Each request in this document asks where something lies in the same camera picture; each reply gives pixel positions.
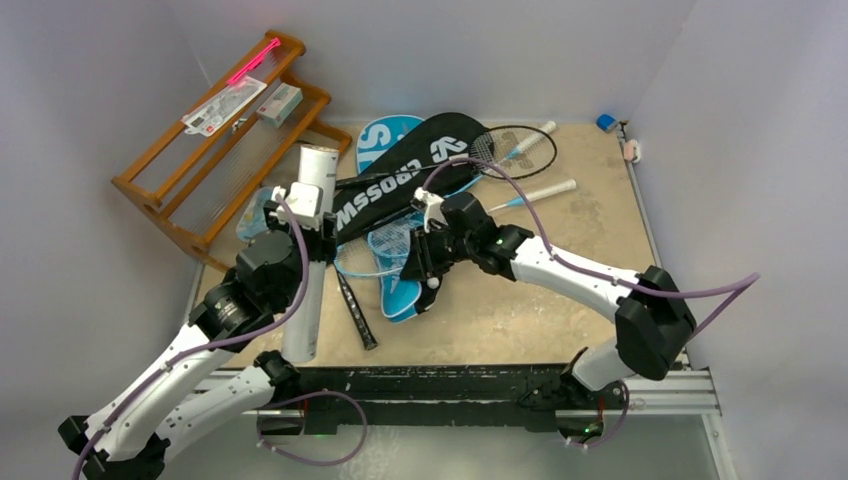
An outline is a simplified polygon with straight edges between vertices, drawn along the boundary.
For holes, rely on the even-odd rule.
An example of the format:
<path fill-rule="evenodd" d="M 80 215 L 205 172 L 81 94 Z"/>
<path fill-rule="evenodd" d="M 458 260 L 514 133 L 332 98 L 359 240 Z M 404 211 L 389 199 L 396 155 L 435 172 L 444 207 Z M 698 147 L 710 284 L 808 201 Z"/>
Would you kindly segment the white shuttlecock tube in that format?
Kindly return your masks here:
<path fill-rule="evenodd" d="M 311 181 L 300 173 L 296 182 L 311 184 Z M 329 262 L 310 261 L 308 258 L 308 282 L 306 293 L 300 306 L 283 326 L 282 354 L 292 363 L 305 363 L 313 360 L 317 353 L 320 316 L 322 309 L 324 277 Z"/>

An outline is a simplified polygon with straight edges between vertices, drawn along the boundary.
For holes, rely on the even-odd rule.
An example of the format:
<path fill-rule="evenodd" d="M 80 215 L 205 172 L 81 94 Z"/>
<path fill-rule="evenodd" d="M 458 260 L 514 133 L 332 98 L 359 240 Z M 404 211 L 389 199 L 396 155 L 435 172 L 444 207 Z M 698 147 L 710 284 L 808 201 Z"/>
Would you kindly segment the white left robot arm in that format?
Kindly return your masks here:
<path fill-rule="evenodd" d="M 77 457 L 74 478 L 154 479 L 227 417 L 295 402 L 296 366 L 317 352 L 324 275 L 336 253 L 335 218 L 274 201 L 265 217 L 268 229 L 237 254 L 144 373 L 97 412 L 60 424 L 60 437 Z M 210 373 L 277 329 L 281 349 L 260 353 L 227 385 L 193 395 Z"/>

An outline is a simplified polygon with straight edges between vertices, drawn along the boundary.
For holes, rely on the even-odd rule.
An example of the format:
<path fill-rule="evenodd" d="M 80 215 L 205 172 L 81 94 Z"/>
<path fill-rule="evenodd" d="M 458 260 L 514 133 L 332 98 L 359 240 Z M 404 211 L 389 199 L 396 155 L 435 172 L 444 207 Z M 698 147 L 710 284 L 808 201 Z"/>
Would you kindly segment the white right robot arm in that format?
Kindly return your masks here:
<path fill-rule="evenodd" d="M 499 225 L 470 193 L 443 198 L 416 190 L 424 223 L 410 231 L 400 276 L 430 287 L 457 263 L 545 288 L 589 307 L 615 327 L 612 339 L 580 350 L 561 381 L 564 399 L 584 407 L 607 385 L 640 376 L 660 381 L 694 332 L 696 322 L 671 275 L 604 265 L 553 246 L 542 233 Z"/>

